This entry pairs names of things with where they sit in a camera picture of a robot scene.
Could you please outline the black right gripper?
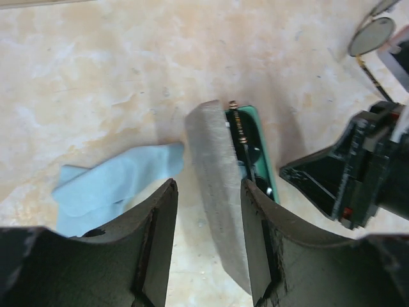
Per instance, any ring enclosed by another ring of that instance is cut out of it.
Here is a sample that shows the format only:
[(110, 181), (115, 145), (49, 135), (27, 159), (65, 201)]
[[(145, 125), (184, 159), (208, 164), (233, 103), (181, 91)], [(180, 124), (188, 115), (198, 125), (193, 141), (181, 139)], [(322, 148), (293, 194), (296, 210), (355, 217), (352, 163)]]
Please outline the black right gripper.
[(280, 167), (279, 176), (324, 216), (364, 227), (378, 209), (408, 218), (408, 120), (378, 102), (356, 114), (333, 145)]

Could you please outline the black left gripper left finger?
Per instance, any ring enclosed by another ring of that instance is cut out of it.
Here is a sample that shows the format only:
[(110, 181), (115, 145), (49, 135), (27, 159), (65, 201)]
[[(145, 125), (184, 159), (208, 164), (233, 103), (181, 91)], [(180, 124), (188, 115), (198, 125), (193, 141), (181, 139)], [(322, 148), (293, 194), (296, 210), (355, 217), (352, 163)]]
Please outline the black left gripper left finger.
[(177, 208), (170, 179), (82, 237), (1, 228), (1, 305), (164, 306)]

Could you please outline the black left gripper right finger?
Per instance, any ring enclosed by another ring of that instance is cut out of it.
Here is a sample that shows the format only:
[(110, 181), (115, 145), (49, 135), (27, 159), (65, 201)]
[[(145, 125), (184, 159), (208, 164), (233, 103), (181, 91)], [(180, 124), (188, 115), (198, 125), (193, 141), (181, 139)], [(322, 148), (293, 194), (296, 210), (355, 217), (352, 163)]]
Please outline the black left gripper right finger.
[(241, 206), (255, 306), (407, 306), (408, 236), (350, 239), (272, 201), (253, 182)]

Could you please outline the light blue cleaning cloth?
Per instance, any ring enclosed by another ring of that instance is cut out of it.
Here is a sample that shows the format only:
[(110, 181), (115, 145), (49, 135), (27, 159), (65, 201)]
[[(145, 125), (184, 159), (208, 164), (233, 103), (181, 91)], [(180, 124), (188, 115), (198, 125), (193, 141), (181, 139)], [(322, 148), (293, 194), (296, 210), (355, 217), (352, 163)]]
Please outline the light blue cleaning cloth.
[(152, 182), (177, 175), (183, 153), (182, 143), (139, 146), (94, 168), (62, 166), (52, 192), (58, 204), (57, 233), (81, 237), (120, 216)]

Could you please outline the grey glasses case green lining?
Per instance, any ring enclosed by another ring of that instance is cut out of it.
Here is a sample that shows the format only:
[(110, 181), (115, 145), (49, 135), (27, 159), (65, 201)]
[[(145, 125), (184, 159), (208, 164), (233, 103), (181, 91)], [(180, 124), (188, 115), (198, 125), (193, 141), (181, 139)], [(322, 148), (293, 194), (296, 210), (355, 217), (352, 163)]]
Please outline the grey glasses case green lining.
[[(268, 174), (278, 199), (270, 159), (257, 109), (239, 106), (256, 121), (267, 163)], [(243, 179), (226, 125), (221, 102), (213, 100), (193, 109), (185, 119), (185, 128), (210, 233), (223, 269), (257, 300), (271, 282), (266, 253), (251, 250), (263, 246), (261, 223), (249, 221), (251, 208), (241, 192)]]

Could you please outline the black frame eyeglasses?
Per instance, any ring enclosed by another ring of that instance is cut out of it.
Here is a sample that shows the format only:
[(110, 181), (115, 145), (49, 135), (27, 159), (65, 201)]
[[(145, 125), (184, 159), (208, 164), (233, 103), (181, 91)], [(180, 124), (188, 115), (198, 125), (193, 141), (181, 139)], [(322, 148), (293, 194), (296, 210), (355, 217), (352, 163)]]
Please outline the black frame eyeglasses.
[(274, 200), (274, 190), (255, 119), (234, 100), (229, 103), (225, 115), (242, 178), (253, 181)]

